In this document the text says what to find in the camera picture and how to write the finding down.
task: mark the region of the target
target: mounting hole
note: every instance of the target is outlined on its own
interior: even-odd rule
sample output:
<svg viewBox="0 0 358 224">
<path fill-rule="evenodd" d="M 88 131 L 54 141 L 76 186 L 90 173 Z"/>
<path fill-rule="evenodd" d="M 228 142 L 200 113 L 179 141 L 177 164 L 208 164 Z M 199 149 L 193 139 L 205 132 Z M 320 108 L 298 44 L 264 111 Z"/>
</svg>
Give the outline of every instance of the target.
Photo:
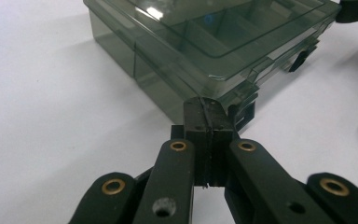
<svg viewBox="0 0 358 224">
<path fill-rule="evenodd" d="M 305 207 L 301 205 L 300 203 L 289 203 L 287 206 L 292 210 L 294 213 L 297 214 L 304 214 L 305 213 Z"/>
<path fill-rule="evenodd" d="M 126 183 L 121 179 L 110 179 L 103 183 L 102 191 L 107 195 L 114 195 L 120 193 Z"/>
<path fill-rule="evenodd" d="M 175 151 L 183 151 L 187 148 L 186 143 L 184 142 L 172 142 L 171 149 Z"/>
<path fill-rule="evenodd" d="M 160 198 L 153 203 L 152 210 L 158 217 L 171 217 L 176 212 L 176 202 L 171 198 Z"/>
<path fill-rule="evenodd" d="M 253 145 L 250 142 L 246 142 L 246 141 L 239 142 L 238 147 L 245 151 L 255 151 L 255 145 Z"/>
<path fill-rule="evenodd" d="M 335 179 L 322 178 L 319 184 L 324 190 L 337 196 L 345 197 L 350 194 L 350 190 L 344 184 L 336 181 Z"/>
</svg>

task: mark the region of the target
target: gray plastic container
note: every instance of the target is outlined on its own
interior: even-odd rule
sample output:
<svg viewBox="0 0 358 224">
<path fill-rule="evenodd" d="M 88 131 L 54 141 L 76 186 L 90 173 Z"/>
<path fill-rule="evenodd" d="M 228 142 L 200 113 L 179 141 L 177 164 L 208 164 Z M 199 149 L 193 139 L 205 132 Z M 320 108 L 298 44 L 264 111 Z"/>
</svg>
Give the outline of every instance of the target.
<svg viewBox="0 0 358 224">
<path fill-rule="evenodd" d="M 218 100 L 236 123 L 251 119 L 260 85 L 296 70 L 340 9 L 327 0 L 84 3 L 97 42 L 175 123 L 195 96 Z"/>
</svg>

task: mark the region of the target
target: white background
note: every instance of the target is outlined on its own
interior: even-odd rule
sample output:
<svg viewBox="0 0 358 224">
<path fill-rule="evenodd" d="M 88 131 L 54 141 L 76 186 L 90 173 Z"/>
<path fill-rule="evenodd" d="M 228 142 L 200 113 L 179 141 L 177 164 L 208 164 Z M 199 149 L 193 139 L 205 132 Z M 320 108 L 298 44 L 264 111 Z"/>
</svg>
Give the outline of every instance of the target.
<svg viewBox="0 0 358 224">
<path fill-rule="evenodd" d="M 99 176 L 151 167 L 170 126 L 93 40 L 80 0 L 0 0 L 0 223 L 67 223 Z M 358 186 L 358 22 L 270 79 L 241 136 L 300 181 Z M 233 223 L 221 189 L 195 193 L 193 223 Z"/>
</svg>

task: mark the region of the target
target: brass insert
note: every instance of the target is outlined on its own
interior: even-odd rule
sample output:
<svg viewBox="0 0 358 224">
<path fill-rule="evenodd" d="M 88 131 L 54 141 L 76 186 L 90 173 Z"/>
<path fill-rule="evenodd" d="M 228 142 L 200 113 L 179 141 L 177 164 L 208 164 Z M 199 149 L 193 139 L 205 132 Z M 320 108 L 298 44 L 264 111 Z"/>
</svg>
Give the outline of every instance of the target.
<svg viewBox="0 0 358 224">
<path fill-rule="evenodd" d="M 319 182 L 324 190 L 337 196 L 348 196 L 350 190 L 341 182 L 331 178 L 322 178 Z"/>
<path fill-rule="evenodd" d="M 244 151 L 255 151 L 255 145 L 250 142 L 242 141 L 238 143 L 238 147 Z"/>
<path fill-rule="evenodd" d="M 175 151 L 183 151 L 187 148 L 186 143 L 184 142 L 172 142 L 171 149 Z"/>
<path fill-rule="evenodd" d="M 126 183 L 121 179 L 110 179 L 103 183 L 102 191 L 107 195 L 114 195 L 120 193 L 124 187 L 126 187 Z"/>
</svg>

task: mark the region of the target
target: transparent plastic box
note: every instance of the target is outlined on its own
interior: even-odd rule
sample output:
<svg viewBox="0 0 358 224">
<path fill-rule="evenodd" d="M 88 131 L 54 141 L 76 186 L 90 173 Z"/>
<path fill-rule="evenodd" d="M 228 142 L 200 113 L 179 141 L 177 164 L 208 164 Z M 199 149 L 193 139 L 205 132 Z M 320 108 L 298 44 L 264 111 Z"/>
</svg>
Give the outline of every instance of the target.
<svg viewBox="0 0 358 224">
<path fill-rule="evenodd" d="M 260 85 L 296 70 L 339 5 L 328 0 L 84 0 L 94 38 L 175 123 L 184 100 L 218 100 L 234 122 Z"/>
</svg>

